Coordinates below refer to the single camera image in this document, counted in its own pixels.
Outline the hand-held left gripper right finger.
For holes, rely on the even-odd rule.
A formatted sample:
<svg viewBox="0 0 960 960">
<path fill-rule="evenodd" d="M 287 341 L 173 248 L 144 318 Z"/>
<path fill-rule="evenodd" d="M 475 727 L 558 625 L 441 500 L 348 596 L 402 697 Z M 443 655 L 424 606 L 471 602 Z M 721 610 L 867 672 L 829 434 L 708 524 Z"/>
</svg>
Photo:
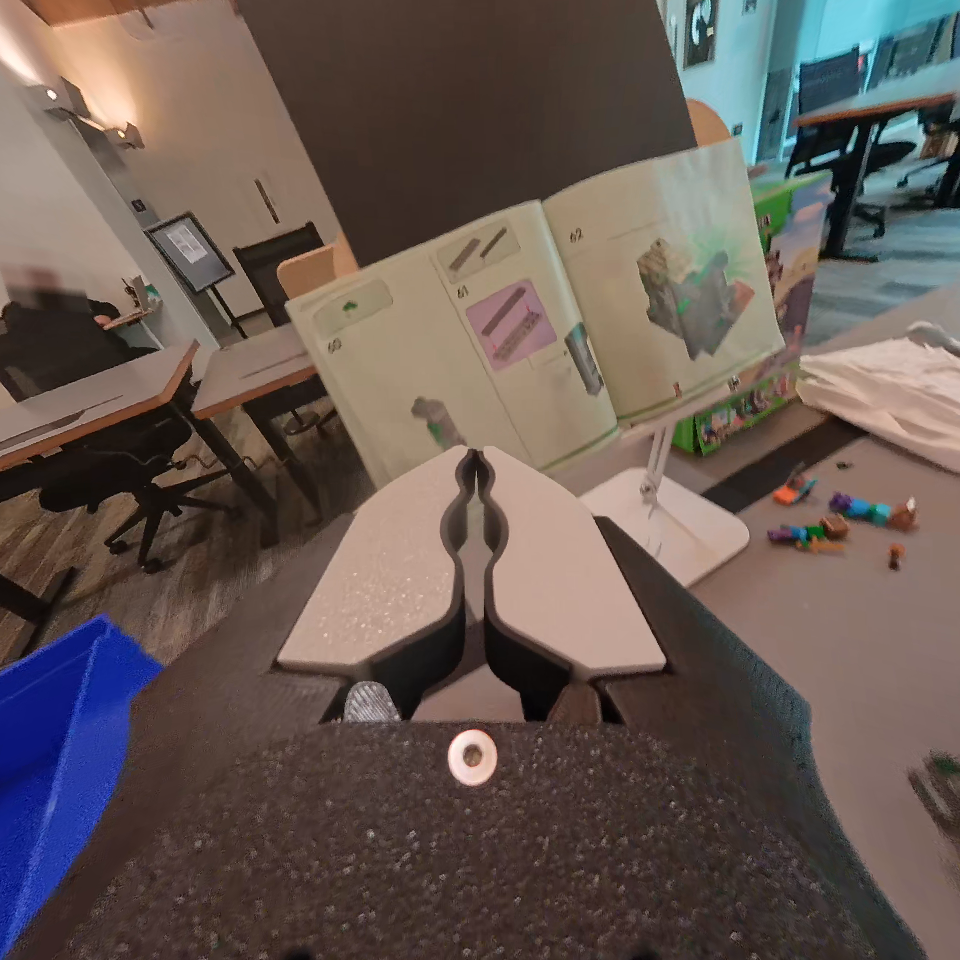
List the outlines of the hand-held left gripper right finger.
<svg viewBox="0 0 960 960">
<path fill-rule="evenodd" d="M 486 613 L 577 680 L 659 674 L 666 654 L 591 511 L 504 451 L 481 451 Z"/>
</svg>

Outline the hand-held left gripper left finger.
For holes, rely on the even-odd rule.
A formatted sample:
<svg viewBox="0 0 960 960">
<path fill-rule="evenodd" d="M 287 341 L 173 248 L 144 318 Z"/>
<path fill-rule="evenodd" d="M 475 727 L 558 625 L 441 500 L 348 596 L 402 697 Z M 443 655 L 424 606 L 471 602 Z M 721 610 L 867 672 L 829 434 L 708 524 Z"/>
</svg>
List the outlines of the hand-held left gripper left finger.
<svg viewBox="0 0 960 960">
<path fill-rule="evenodd" d="M 361 676 L 459 609 L 474 450 L 455 446 L 378 490 L 354 514 L 276 663 Z"/>
</svg>

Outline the pile of colourful brick figures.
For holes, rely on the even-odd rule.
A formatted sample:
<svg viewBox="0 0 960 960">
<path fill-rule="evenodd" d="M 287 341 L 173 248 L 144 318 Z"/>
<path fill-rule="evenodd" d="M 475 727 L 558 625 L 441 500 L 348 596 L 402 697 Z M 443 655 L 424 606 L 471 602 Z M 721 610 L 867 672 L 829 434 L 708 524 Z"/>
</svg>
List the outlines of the pile of colourful brick figures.
<svg viewBox="0 0 960 960">
<path fill-rule="evenodd" d="M 817 478 L 801 462 L 774 491 L 774 503 L 783 507 L 798 506 L 810 499 L 817 484 Z M 915 496 L 910 496 L 888 505 L 838 491 L 829 499 L 825 515 L 817 522 L 806 525 L 781 524 L 768 530 L 766 539 L 772 546 L 791 547 L 805 554 L 842 554 L 847 548 L 852 523 L 868 524 L 906 535 L 919 524 L 919 503 Z M 888 569 L 899 572 L 906 558 L 906 546 L 894 542 L 888 547 L 886 556 Z"/>
</svg>

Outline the green toy box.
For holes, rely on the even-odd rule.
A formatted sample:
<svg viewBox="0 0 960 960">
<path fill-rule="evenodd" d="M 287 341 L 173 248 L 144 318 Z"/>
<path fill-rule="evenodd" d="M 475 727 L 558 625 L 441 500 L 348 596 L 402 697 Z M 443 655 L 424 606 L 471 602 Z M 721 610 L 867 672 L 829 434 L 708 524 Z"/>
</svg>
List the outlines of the green toy box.
<svg viewBox="0 0 960 960">
<path fill-rule="evenodd" d="M 744 370 L 738 393 L 681 421 L 675 449 L 697 456 L 714 453 L 796 400 L 825 224 L 834 202 L 833 179 L 821 172 L 751 184 L 784 349 Z"/>
</svg>

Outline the wooden office table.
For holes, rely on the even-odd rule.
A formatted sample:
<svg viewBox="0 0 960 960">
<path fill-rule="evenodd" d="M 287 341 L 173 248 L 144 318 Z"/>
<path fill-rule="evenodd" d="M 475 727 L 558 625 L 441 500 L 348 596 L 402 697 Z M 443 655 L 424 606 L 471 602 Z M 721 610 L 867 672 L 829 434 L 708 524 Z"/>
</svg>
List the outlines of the wooden office table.
<svg viewBox="0 0 960 960">
<path fill-rule="evenodd" d="M 833 219 L 822 251 L 824 259 L 876 263 L 873 255 L 846 248 L 855 205 L 867 176 L 875 144 L 887 123 L 899 116 L 943 105 L 958 108 L 959 60 L 928 66 L 908 77 L 889 80 L 877 88 L 798 115 L 797 127 L 852 126 L 856 133 L 851 153 L 854 178 L 843 183 L 831 208 Z"/>
<path fill-rule="evenodd" d="M 297 330 L 286 324 L 211 354 L 191 414 L 197 428 L 209 430 L 216 416 L 242 410 L 318 522 L 322 511 L 316 483 L 278 420 L 327 396 Z"/>
<path fill-rule="evenodd" d="M 2 410 L 6 471 L 174 401 L 200 345 L 182 342 Z"/>
</svg>

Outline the grey white brick column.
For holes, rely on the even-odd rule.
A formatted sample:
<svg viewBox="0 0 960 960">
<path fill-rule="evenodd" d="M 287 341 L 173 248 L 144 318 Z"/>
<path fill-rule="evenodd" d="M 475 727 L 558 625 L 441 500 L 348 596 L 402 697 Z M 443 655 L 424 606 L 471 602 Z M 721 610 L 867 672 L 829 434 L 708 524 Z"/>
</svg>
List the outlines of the grey white brick column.
<svg viewBox="0 0 960 960">
<path fill-rule="evenodd" d="M 959 759 L 945 750 L 930 750 L 907 780 L 947 850 L 943 856 L 947 881 L 959 891 Z"/>
</svg>

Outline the blue plastic bin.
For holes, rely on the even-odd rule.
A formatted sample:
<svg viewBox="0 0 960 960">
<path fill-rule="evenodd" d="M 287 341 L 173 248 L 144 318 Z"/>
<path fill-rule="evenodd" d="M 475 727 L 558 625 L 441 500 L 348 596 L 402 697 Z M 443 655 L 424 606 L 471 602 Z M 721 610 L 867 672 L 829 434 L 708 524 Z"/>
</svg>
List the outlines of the blue plastic bin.
<svg viewBox="0 0 960 960">
<path fill-rule="evenodd" d="M 2 671 L 2 958 L 90 841 L 126 763 L 132 704 L 162 670 L 99 616 Z"/>
</svg>

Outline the black framed display screen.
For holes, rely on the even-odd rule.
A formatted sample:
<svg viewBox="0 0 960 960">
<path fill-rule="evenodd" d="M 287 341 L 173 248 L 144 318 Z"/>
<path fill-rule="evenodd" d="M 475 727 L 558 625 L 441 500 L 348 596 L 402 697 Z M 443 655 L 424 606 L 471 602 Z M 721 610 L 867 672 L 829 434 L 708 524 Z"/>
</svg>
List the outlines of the black framed display screen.
<svg viewBox="0 0 960 960">
<path fill-rule="evenodd" d="M 145 235 L 176 277 L 195 296 L 235 277 L 230 259 L 191 211 L 149 226 Z"/>
</svg>

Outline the white crumpled bag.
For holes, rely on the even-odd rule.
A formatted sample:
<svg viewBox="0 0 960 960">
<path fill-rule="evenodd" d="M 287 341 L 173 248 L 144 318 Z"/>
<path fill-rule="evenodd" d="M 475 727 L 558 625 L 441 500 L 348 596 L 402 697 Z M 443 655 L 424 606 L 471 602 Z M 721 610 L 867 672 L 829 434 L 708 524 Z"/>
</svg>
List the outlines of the white crumpled bag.
<svg viewBox="0 0 960 960">
<path fill-rule="evenodd" d="M 904 336 L 800 358 L 807 406 L 959 474 L 958 341 L 925 322 Z"/>
</svg>

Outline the white lamp base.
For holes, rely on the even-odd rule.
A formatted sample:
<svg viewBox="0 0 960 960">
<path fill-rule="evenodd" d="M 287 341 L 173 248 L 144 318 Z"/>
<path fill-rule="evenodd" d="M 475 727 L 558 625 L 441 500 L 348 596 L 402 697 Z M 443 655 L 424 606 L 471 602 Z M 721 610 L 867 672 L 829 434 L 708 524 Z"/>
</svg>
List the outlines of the white lamp base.
<svg viewBox="0 0 960 960">
<path fill-rule="evenodd" d="M 580 497 L 598 519 L 608 519 L 689 589 L 750 544 L 747 525 L 666 477 L 642 467 L 622 471 Z"/>
</svg>

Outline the open instruction booklet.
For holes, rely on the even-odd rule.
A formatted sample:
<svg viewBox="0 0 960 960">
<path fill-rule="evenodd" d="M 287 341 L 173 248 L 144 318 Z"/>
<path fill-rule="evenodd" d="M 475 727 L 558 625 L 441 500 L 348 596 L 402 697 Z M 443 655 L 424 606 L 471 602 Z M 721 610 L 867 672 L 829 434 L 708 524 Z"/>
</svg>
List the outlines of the open instruction booklet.
<svg viewBox="0 0 960 960">
<path fill-rule="evenodd" d="M 460 448 L 553 472 L 785 346 L 734 139 L 503 209 L 287 312 L 378 488 Z"/>
</svg>

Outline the black office chair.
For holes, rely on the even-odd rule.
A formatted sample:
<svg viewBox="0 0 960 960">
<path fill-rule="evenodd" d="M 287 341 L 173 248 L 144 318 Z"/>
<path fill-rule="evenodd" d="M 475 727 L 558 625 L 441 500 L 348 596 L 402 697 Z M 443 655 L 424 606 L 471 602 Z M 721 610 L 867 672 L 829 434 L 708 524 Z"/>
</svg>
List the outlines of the black office chair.
<svg viewBox="0 0 960 960">
<path fill-rule="evenodd" d="M 844 54 L 803 63 L 798 74 L 798 114 L 806 115 L 857 96 L 861 88 L 859 47 Z M 858 142 L 858 125 L 838 121 L 821 126 L 798 126 L 785 178 L 794 173 L 829 170 L 837 176 L 850 165 L 850 151 Z M 867 176 L 900 163 L 917 150 L 913 141 L 878 142 L 872 147 Z"/>
<path fill-rule="evenodd" d="M 157 484 L 158 477 L 184 466 L 176 456 L 193 435 L 179 407 L 169 404 L 74 441 L 54 457 L 66 473 L 40 488 L 39 505 L 53 514 L 80 509 L 95 513 L 110 499 L 132 497 L 136 510 L 103 544 L 112 555 L 120 555 L 130 548 L 123 537 L 143 524 L 138 566 L 148 574 L 161 572 L 163 563 L 151 550 L 166 516 L 178 518 L 184 509 L 217 512 L 232 520 L 242 515 L 237 507 L 193 495 L 226 476 L 224 469 L 172 486 Z"/>
<path fill-rule="evenodd" d="M 279 279 L 280 266 L 290 259 L 317 251 L 324 245 L 315 223 L 306 222 L 299 228 L 276 234 L 264 241 L 249 246 L 234 246 L 234 258 L 275 328 L 290 324 L 285 308 L 289 295 Z"/>
</svg>

